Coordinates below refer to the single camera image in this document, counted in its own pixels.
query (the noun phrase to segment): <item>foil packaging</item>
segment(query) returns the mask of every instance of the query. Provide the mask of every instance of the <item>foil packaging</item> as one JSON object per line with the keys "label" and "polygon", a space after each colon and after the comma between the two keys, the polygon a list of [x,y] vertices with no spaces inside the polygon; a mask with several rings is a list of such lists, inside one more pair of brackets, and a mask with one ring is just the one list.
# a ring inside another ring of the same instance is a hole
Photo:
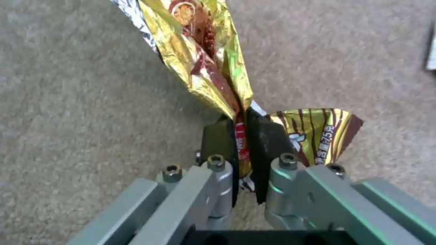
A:
{"label": "foil packaging", "polygon": [[[233,119],[240,178],[251,171],[245,112],[253,100],[238,35],[225,0],[111,0],[187,90]],[[337,160],[362,121],[339,109],[265,115],[283,125],[306,166]]]}

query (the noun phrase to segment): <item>hex socket screw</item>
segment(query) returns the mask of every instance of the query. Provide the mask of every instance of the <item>hex socket screw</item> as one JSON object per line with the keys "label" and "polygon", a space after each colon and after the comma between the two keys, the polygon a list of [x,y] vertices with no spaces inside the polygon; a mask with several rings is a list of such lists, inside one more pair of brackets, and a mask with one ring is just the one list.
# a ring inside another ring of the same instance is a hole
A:
{"label": "hex socket screw", "polygon": [[214,172],[221,172],[225,169],[225,160],[222,155],[215,154],[208,157],[208,169]]}
{"label": "hex socket screw", "polygon": [[292,153],[282,153],[279,158],[279,166],[286,170],[295,170],[298,167],[298,158]]}
{"label": "hex socket screw", "polygon": [[182,176],[182,168],[179,165],[169,165],[162,170],[163,180],[167,183],[178,182]]}

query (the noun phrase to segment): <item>beige carpet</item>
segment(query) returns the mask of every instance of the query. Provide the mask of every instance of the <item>beige carpet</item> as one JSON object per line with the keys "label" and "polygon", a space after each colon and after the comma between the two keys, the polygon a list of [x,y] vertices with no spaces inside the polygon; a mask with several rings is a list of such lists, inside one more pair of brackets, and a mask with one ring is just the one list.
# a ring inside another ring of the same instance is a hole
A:
{"label": "beige carpet", "polygon": [[[266,111],[336,107],[364,127],[341,157],[436,208],[434,0],[229,2]],[[136,177],[193,164],[217,113],[109,0],[0,3],[0,244],[63,244]],[[265,228],[243,194],[234,228]]]}

